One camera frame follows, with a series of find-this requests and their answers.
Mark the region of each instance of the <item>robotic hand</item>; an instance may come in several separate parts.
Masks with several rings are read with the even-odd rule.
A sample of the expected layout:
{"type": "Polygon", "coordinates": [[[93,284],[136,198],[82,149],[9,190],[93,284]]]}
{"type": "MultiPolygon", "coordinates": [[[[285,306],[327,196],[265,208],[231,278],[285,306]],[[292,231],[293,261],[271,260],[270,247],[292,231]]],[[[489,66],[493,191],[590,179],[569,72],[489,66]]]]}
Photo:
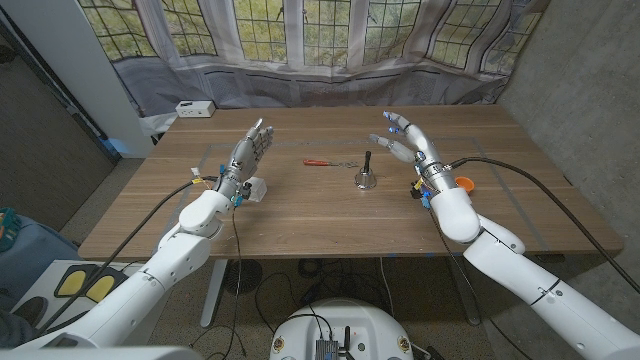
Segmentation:
{"type": "Polygon", "coordinates": [[[436,192],[440,193],[446,190],[456,189],[458,185],[453,179],[451,172],[445,169],[435,145],[433,145],[433,142],[431,142],[422,130],[420,130],[418,126],[411,124],[409,120],[405,119],[402,115],[386,111],[383,114],[396,126],[396,128],[389,128],[389,131],[405,135],[409,144],[414,146],[417,152],[409,150],[399,142],[378,135],[372,134],[370,136],[371,140],[388,148],[400,161],[414,163],[416,172],[423,176],[436,192]]]}
{"type": "Polygon", "coordinates": [[[178,231],[204,237],[213,237],[219,233],[222,223],[216,218],[216,214],[227,214],[239,203],[240,197],[249,196],[250,186],[245,185],[245,181],[258,170],[258,162],[273,141],[273,128],[269,126],[260,129],[261,125],[262,119],[238,142],[213,190],[205,190],[198,199],[182,210],[179,224],[165,235],[161,245],[178,231]]]}
{"type": "Polygon", "coordinates": [[[433,143],[404,117],[385,112],[417,148],[377,135],[371,139],[395,157],[414,163],[416,171],[434,190],[430,199],[442,232],[451,240],[470,245],[464,257],[478,270],[525,301],[567,343],[586,359],[637,359],[640,336],[569,285],[522,255],[524,244],[516,235],[477,214],[466,191],[459,188],[443,165],[433,143]]]}
{"type": "Polygon", "coordinates": [[[244,139],[240,140],[231,152],[229,162],[220,176],[214,189],[231,199],[242,188],[242,184],[258,170],[258,162],[273,142],[271,126],[260,129],[262,119],[249,129],[244,139]]]}
{"type": "Polygon", "coordinates": [[[410,123],[402,115],[386,111],[383,114],[395,126],[389,128],[389,131],[405,135],[407,142],[417,152],[378,135],[371,134],[370,139],[388,148],[400,161],[414,164],[418,175],[433,190],[431,205],[447,237],[462,244],[474,241],[481,230],[480,219],[487,224],[489,221],[479,217],[471,207],[467,192],[458,187],[451,171],[442,164],[433,142],[417,125],[410,123]]]}

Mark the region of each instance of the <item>red screwdriver handle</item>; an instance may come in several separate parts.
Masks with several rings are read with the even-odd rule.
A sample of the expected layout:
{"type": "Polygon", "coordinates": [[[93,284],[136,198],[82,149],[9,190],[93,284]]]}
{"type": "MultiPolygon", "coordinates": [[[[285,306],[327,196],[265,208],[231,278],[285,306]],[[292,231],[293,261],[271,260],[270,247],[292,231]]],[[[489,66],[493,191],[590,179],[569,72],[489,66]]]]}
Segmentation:
{"type": "Polygon", "coordinates": [[[307,160],[304,159],[302,160],[302,163],[305,165],[309,165],[309,166],[329,166],[329,163],[326,161],[320,161],[320,160],[307,160]]]}

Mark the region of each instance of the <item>window frame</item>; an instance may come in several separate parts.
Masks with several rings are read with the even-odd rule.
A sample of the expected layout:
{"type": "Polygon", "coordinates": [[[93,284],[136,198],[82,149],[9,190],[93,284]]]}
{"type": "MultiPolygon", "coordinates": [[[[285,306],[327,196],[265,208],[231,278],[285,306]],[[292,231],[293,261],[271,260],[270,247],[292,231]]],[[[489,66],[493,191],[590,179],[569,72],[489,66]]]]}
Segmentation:
{"type": "Polygon", "coordinates": [[[166,1],[171,1],[172,4],[174,5],[174,8],[175,8],[175,4],[173,3],[174,1],[182,1],[184,3],[185,7],[187,7],[187,4],[186,4],[186,0],[160,0],[160,3],[161,3],[160,7],[162,8],[162,14],[163,14],[163,16],[165,18],[165,21],[167,22],[167,26],[169,26],[169,20],[167,19],[166,12],[170,12],[170,13],[175,14],[176,17],[178,17],[178,21],[180,22],[180,29],[182,30],[182,33],[180,33],[180,34],[172,34],[171,33],[171,28],[169,27],[169,36],[170,36],[171,41],[173,42],[174,46],[176,47],[176,51],[178,52],[178,55],[181,56],[181,57],[199,56],[199,55],[218,56],[218,48],[216,47],[216,42],[214,41],[213,36],[211,34],[211,29],[209,28],[209,24],[207,24],[207,22],[205,20],[204,13],[203,13],[203,10],[202,10],[202,6],[200,5],[200,2],[198,0],[194,0],[196,5],[198,6],[198,8],[200,10],[200,15],[198,15],[198,14],[191,14],[189,12],[188,7],[187,7],[187,12],[186,13],[183,12],[183,11],[179,11],[179,10],[165,9],[162,4],[164,4],[164,5],[166,5],[168,7],[168,5],[166,4],[166,1]],[[209,34],[208,35],[207,34],[200,34],[198,32],[197,26],[196,26],[196,33],[188,33],[187,30],[185,29],[184,25],[182,24],[182,19],[180,18],[180,14],[187,15],[189,17],[189,20],[191,21],[191,23],[194,26],[196,26],[196,25],[195,25],[192,17],[193,16],[201,17],[202,18],[202,22],[204,23],[205,27],[207,28],[207,32],[209,34]],[[187,44],[187,49],[189,49],[189,54],[184,54],[184,55],[180,54],[180,52],[178,51],[178,47],[175,45],[174,36],[182,36],[182,37],[184,37],[185,43],[187,44]],[[189,40],[187,38],[188,36],[198,36],[198,39],[199,39],[200,43],[202,44],[202,48],[203,49],[204,49],[204,42],[202,41],[202,36],[205,36],[205,37],[208,36],[211,39],[211,43],[213,44],[213,50],[215,51],[215,54],[211,54],[211,53],[207,53],[207,52],[204,52],[204,53],[193,53],[191,51],[191,47],[189,45],[189,40]]]}
{"type": "Polygon", "coordinates": [[[156,49],[154,48],[153,44],[151,43],[151,40],[150,40],[149,35],[147,33],[147,28],[145,27],[145,24],[142,21],[142,16],[140,14],[140,9],[138,7],[138,4],[137,4],[136,0],[131,0],[131,9],[119,8],[113,3],[113,0],[109,0],[109,2],[111,3],[112,6],[96,5],[94,0],[85,0],[85,1],[91,2],[92,5],[91,6],[84,6],[84,5],[82,5],[81,0],[78,0],[77,1],[78,6],[81,8],[83,15],[85,16],[85,18],[87,19],[87,22],[89,23],[89,26],[91,26],[91,28],[92,28],[92,30],[94,32],[94,35],[98,39],[98,42],[100,42],[100,46],[102,47],[102,50],[105,52],[105,55],[107,56],[107,58],[109,58],[109,55],[107,54],[106,50],[104,49],[104,46],[102,45],[102,41],[100,40],[101,38],[109,38],[111,40],[111,42],[113,43],[113,45],[115,46],[115,48],[118,50],[118,53],[120,54],[120,58],[118,58],[118,59],[112,60],[111,58],[109,58],[110,62],[118,62],[118,61],[122,61],[122,60],[126,60],[126,59],[132,59],[132,58],[145,58],[145,57],[150,58],[150,57],[158,56],[158,52],[156,51],[156,49]],[[96,31],[95,31],[95,29],[93,29],[93,25],[91,24],[91,21],[89,20],[89,17],[87,15],[87,13],[85,12],[85,9],[93,9],[93,10],[96,11],[96,13],[98,14],[98,17],[100,18],[100,22],[102,23],[102,26],[107,31],[107,35],[98,35],[98,34],[96,34],[96,31]],[[113,10],[115,10],[118,13],[118,16],[120,17],[122,22],[124,23],[125,27],[127,28],[127,32],[111,34],[111,32],[109,31],[109,28],[106,26],[105,20],[102,18],[102,15],[100,14],[100,11],[98,9],[113,9],[113,10]],[[127,12],[135,12],[138,15],[138,19],[140,20],[140,24],[142,26],[142,31],[143,31],[144,34],[138,34],[137,32],[133,32],[131,30],[131,28],[129,27],[129,24],[127,23],[127,21],[124,19],[124,17],[120,13],[120,10],[127,11],[127,12]],[[136,44],[136,47],[138,49],[137,52],[140,55],[123,56],[122,51],[120,50],[120,48],[118,47],[117,42],[113,38],[114,36],[122,36],[122,35],[130,35],[131,36],[131,38],[133,39],[133,41],[136,44]],[[140,44],[138,43],[138,40],[136,39],[136,36],[142,37],[147,41],[147,43],[149,44],[149,47],[151,48],[151,51],[153,51],[154,55],[142,55],[142,48],[140,47],[140,44]]]}
{"type": "Polygon", "coordinates": [[[416,27],[416,23],[418,22],[418,15],[420,14],[420,10],[423,7],[423,2],[421,0],[406,0],[407,2],[405,3],[405,0],[401,0],[400,3],[389,3],[388,1],[385,2],[374,2],[373,4],[379,4],[379,5],[384,5],[384,15],[382,18],[382,23],[379,26],[369,26],[369,18],[371,17],[371,14],[369,13],[369,9],[367,8],[367,27],[365,30],[365,37],[364,37],[364,53],[365,53],[365,57],[363,58],[362,61],[362,65],[363,66],[368,66],[368,65],[374,65],[374,64],[378,64],[384,60],[388,60],[388,59],[398,59],[398,58],[402,58],[404,56],[404,49],[405,46],[407,45],[407,42],[409,40],[409,38],[411,37],[411,35],[413,34],[413,31],[416,27]],[[416,14],[415,17],[413,18],[413,23],[411,25],[402,25],[402,10],[404,9],[405,5],[414,5],[417,4],[418,8],[416,10],[416,14]],[[400,5],[400,18],[398,19],[398,24],[397,26],[385,26],[384,25],[384,19],[387,13],[387,7],[388,5],[400,5]],[[367,48],[367,34],[369,33],[369,29],[380,29],[380,41],[378,42],[378,46],[377,47],[369,47],[367,48]],[[402,41],[402,49],[400,50],[400,54],[399,56],[388,56],[387,58],[384,59],[380,59],[380,51],[383,49],[382,46],[382,34],[384,33],[384,29],[396,29],[396,34],[395,34],[395,38],[392,42],[391,45],[386,46],[386,48],[388,48],[389,50],[391,50],[391,48],[394,48],[396,46],[399,45],[399,43],[396,43],[397,39],[398,39],[398,34],[400,33],[400,29],[402,28],[411,28],[411,31],[409,31],[409,34],[407,35],[406,39],[404,39],[404,41],[402,41]],[[366,61],[366,52],[367,49],[375,49],[377,54],[375,57],[375,60],[372,63],[369,64],[365,64],[366,61]]]}
{"type": "Polygon", "coordinates": [[[513,72],[513,68],[511,69],[511,71],[509,71],[508,73],[506,72],[501,72],[501,68],[500,66],[498,66],[498,71],[489,71],[489,70],[485,70],[486,69],[486,63],[487,63],[487,59],[490,56],[492,51],[500,51],[502,52],[502,55],[500,57],[500,60],[502,60],[505,56],[505,54],[507,53],[512,53],[515,54],[516,58],[518,57],[518,54],[520,53],[520,51],[518,52],[513,52],[513,51],[509,51],[511,48],[513,48],[514,46],[518,45],[520,43],[520,41],[523,41],[523,45],[524,46],[526,44],[526,42],[529,40],[529,37],[531,36],[531,34],[533,33],[533,30],[536,28],[536,26],[538,25],[538,23],[540,22],[540,18],[542,17],[541,13],[526,13],[526,5],[518,5],[518,4],[513,4],[513,7],[518,7],[520,8],[520,16],[527,16],[527,15],[534,15],[535,16],[535,20],[532,20],[531,23],[529,23],[529,25],[527,26],[527,30],[529,30],[529,28],[531,28],[531,31],[529,31],[529,33],[527,33],[527,31],[525,31],[524,33],[519,33],[516,31],[511,31],[511,26],[516,26],[518,25],[518,22],[516,21],[515,23],[511,23],[510,21],[506,24],[505,28],[503,29],[502,33],[500,34],[500,36],[498,36],[494,42],[491,43],[491,45],[486,49],[486,51],[484,52],[483,56],[482,56],[482,60],[480,63],[480,70],[479,72],[482,74],[486,74],[486,75],[491,75],[491,76],[510,76],[511,72],[513,72]],[[495,49],[498,45],[500,45],[500,42],[508,35],[508,34],[517,34],[519,36],[521,36],[521,39],[518,43],[515,43],[513,45],[511,45],[509,47],[508,50],[499,50],[499,49],[495,49]]]}
{"type": "Polygon", "coordinates": [[[286,13],[286,9],[287,9],[287,6],[285,5],[285,1],[281,0],[282,1],[282,8],[281,9],[284,9],[284,10],[278,12],[278,16],[277,16],[278,20],[270,20],[269,19],[269,6],[268,5],[266,6],[267,19],[266,20],[254,19],[253,18],[253,9],[251,8],[251,0],[247,0],[247,1],[249,2],[249,9],[251,11],[251,18],[250,19],[239,19],[238,15],[237,15],[237,13],[235,11],[235,1],[234,0],[230,1],[231,7],[233,8],[233,19],[234,19],[234,22],[236,24],[236,32],[238,34],[238,39],[240,40],[240,49],[242,50],[242,54],[243,54],[244,60],[257,61],[257,62],[272,62],[272,63],[276,63],[276,64],[287,64],[288,60],[289,60],[289,52],[288,52],[288,49],[287,49],[287,25],[286,25],[285,16],[284,16],[284,14],[286,13]],[[242,40],[242,38],[240,37],[240,29],[238,28],[238,21],[250,21],[251,22],[251,26],[252,26],[252,29],[253,29],[253,38],[254,38],[253,41],[251,41],[251,40],[242,40]],[[269,41],[258,41],[257,40],[256,33],[255,33],[255,23],[256,22],[266,22],[267,23],[267,29],[269,31],[269,41]],[[284,42],[273,41],[273,37],[271,36],[271,23],[282,23],[283,34],[284,34],[284,42]],[[247,55],[246,55],[246,53],[244,51],[244,47],[242,46],[243,42],[244,43],[254,43],[256,45],[256,53],[258,54],[258,57],[259,57],[259,50],[257,49],[258,44],[269,44],[269,48],[271,50],[270,51],[270,55],[271,55],[270,57],[271,58],[273,58],[273,53],[274,53],[273,45],[274,44],[284,46],[284,48],[285,48],[285,59],[286,60],[285,60],[285,62],[279,62],[279,61],[273,61],[273,60],[259,60],[259,59],[247,58],[247,55]]]}
{"type": "Polygon", "coordinates": [[[366,39],[367,15],[369,10],[369,0],[351,0],[349,16],[349,38],[347,64],[344,66],[326,65],[305,65],[304,64],[304,21],[302,10],[304,2],[301,0],[282,0],[284,6],[285,23],[285,46],[287,51],[287,63],[275,63],[270,61],[258,61],[245,59],[242,44],[238,33],[238,26],[235,17],[234,4],[232,1],[219,0],[197,0],[202,13],[202,17],[207,25],[213,40],[217,55],[185,55],[180,56],[175,46],[173,49],[166,46],[166,39],[171,39],[168,23],[164,17],[164,10],[160,0],[134,0],[136,9],[140,14],[143,28],[147,34],[152,48],[158,56],[167,61],[178,70],[189,69],[197,66],[224,65],[230,68],[243,68],[246,70],[264,70],[275,74],[298,74],[309,76],[335,75],[349,76],[372,70],[395,71],[416,65],[431,65],[456,74],[469,74],[481,78],[494,78],[496,75],[483,73],[480,71],[481,61],[486,54],[486,49],[490,48],[499,38],[504,30],[504,26],[497,29],[497,33],[487,35],[487,29],[496,28],[494,21],[508,22],[510,10],[498,16],[500,8],[504,7],[508,1],[502,1],[499,9],[493,15],[491,21],[484,31],[475,40],[473,46],[479,46],[480,51],[470,49],[471,52],[478,52],[477,59],[467,59],[465,69],[454,68],[447,64],[431,60],[428,55],[433,49],[433,42],[442,28],[442,23],[456,4],[456,0],[449,0],[448,4],[443,4],[433,8],[430,0],[420,0],[418,12],[414,19],[413,28],[403,45],[402,56],[384,59],[372,64],[364,64],[365,46],[350,46],[366,39]],[[438,10],[440,16],[433,16],[433,11],[438,10]],[[428,41],[418,36],[418,33],[430,33],[428,41]]]}
{"type": "Polygon", "coordinates": [[[498,12],[498,11],[499,11],[499,9],[500,9],[500,5],[501,5],[503,2],[504,2],[504,1],[500,1],[497,5],[495,5],[495,11],[494,11],[494,12],[493,12],[493,14],[491,15],[491,18],[490,18],[490,19],[489,19],[489,21],[486,23],[486,25],[485,25],[483,28],[477,28],[477,27],[476,27],[476,25],[478,24],[478,21],[480,21],[480,19],[482,18],[482,16],[483,16],[484,12],[486,11],[487,7],[488,7],[488,6],[490,6],[490,5],[486,5],[486,4],[485,4],[485,5],[476,5],[476,4],[473,4],[473,1],[472,1],[470,4],[459,4],[459,2],[458,2],[458,1],[452,1],[452,2],[450,3],[450,5],[449,5],[449,8],[447,9],[447,11],[444,13],[444,15],[442,16],[442,18],[440,19],[440,21],[439,21],[439,23],[438,23],[438,27],[437,27],[437,29],[436,29],[436,30],[431,34],[431,39],[430,39],[430,41],[429,41],[429,49],[428,49],[427,54],[425,55],[425,57],[426,57],[426,58],[428,58],[429,60],[433,61],[433,62],[436,62],[436,63],[438,63],[438,64],[442,64],[442,65],[444,65],[444,66],[448,66],[448,67],[455,68],[455,69],[458,69],[458,70],[465,70],[465,69],[467,69],[467,68],[468,68],[468,65],[469,65],[469,61],[470,61],[470,59],[469,59],[469,54],[471,53],[471,50],[472,50],[472,48],[473,48],[474,44],[476,44],[476,42],[477,42],[478,40],[480,40],[480,39],[481,39],[482,34],[483,34],[483,33],[485,33],[485,31],[487,31],[487,29],[489,29],[489,27],[490,27],[490,25],[491,25],[491,22],[492,22],[492,21],[494,21],[494,19],[495,19],[497,16],[499,16],[499,12],[498,12]],[[449,18],[451,17],[451,15],[453,14],[453,12],[455,11],[455,9],[456,9],[456,7],[457,7],[458,5],[461,5],[461,6],[468,6],[468,7],[469,7],[469,8],[467,9],[467,12],[465,12],[465,15],[462,17],[462,20],[460,21],[460,24],[458,24],[458,25],[453,25],[453,24],[449,24],[449,23],[447,23],[447,21],[449,20],[449,18]],[[480,13],[480,15],[478,16],[478,19],[476,20],[476,22],[475,22],[472,26],[462,25],[462,22],[464,21],[464,18],[466,17],[466,15],[468,14],[469,10],[470,10],[470,9],[471,9],[471,7],[473,7],[473,6],[480,6],[480,7],[483,7],[483,11],[482,11],[482,13],[480,13]],[[442,31],[443,31],[443,29],[444,29],[444,27],[445,27],[446,25],[448,25],[448,26],[455,26],[455,30],[451,33],[451,36],[449,37],[449,39],[448,39],[447,41],[441,41],[441,40],[438,40],[438,38],[439,38],[440,34],[442,33],[442,31]],[[467,33],[467,35],[465,35],[465,39],[466,39],[466,37],[467,37],[467,36],[469,36],[469,34],[470,34],[474,29],[479,29],[479,30],[480,30],[480,32],[479,32],[479,33],[478,33],[478,35],[473,39],[473,41],[471,41],[469,44],[464,44],[464,40],[463,40],[463,42],[462,42],[462,43],[455,43],[455,42],[451,42],[451,38],[453,37],[453,35],[454,35],[454,34],[455,34],[455,33],[456,33],[460,28],[467,28],[467,29],[469,29],[469,32],[467,33]],[[465,61],[464,61],[464,65],[463,65],[463,66],[458,66],[457,64],[450,64],[450,63],[447,63],[447,62],[444,62],[444,61],[440,61],[440,60],[436,60],[436,59],[434,59],[434,58],[433,58],[433,56],[434,56],[434,53],[435,53],[435,50],[436,50],[436,47],[437,47],[438,42],[444,42],[444,43],[446,43],[446,44],[447,44],[447,47],[446,47],[446,49],[447,49],[447,50],[445,50],[445,57],[446,57],[446,54],[447,54],[447,52],[448,52],[448,48],[449,48],[449,45],[450,45],[450,44],[458,45],[458,46],[460,46],[460,47],[462,47],[462,46],[468,46],[468,50],[467,50],[467,52],[466,52],[466,54],[465,54],[465,56],[464,56],[464,59],[465,59],[465,61]]]}

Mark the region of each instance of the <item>power strip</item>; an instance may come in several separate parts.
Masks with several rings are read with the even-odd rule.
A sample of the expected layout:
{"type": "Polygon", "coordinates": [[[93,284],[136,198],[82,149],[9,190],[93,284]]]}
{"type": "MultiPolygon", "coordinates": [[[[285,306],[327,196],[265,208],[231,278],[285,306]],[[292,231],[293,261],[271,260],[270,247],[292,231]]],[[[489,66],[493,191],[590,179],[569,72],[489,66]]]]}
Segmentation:
{"type": "Polygon", "coordinates": [[[178,116],[185,117],[211,117],[216,111],[212,101],[180,101],[176,106],[178,116]]]}

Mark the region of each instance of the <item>robotic arm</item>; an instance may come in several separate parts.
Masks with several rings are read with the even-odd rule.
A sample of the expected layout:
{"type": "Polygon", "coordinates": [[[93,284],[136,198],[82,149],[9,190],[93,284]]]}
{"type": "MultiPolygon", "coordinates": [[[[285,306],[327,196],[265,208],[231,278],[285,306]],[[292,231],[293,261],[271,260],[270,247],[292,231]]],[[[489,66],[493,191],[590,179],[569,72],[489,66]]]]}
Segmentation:
{"type": "Polygon", "coordinates": [[[457,243],[470,245],[464,257],[473,266],[529,304],[585,359],[638,358],[640,336],[524,257],[524,244],[516,235],[475,212],[466,191],[457,186],[450,168],[442,164],[420,128],[401,115],[385,112],[384,116],[396,126],[389,130],[406,135],[418,151],[378,135],[371,135],[371,139],[399,160],[414,164],[433,190],[430,202],[443,233],[457,243]]]}
{"type": "Polygon", "coordinates": [[[260,129],[262,119],[238,143],[213,189],[205,190],[180,213],[178,224],[160,241],[149,261],[73,324],[32,340],[17,349],[43,347],[110,347],[123,343],[153,306],[178,281],[209,258],[211,242],[220,234],[217,218],[231,211],[244,185],[271,146],[273,128],[260,129]]]}

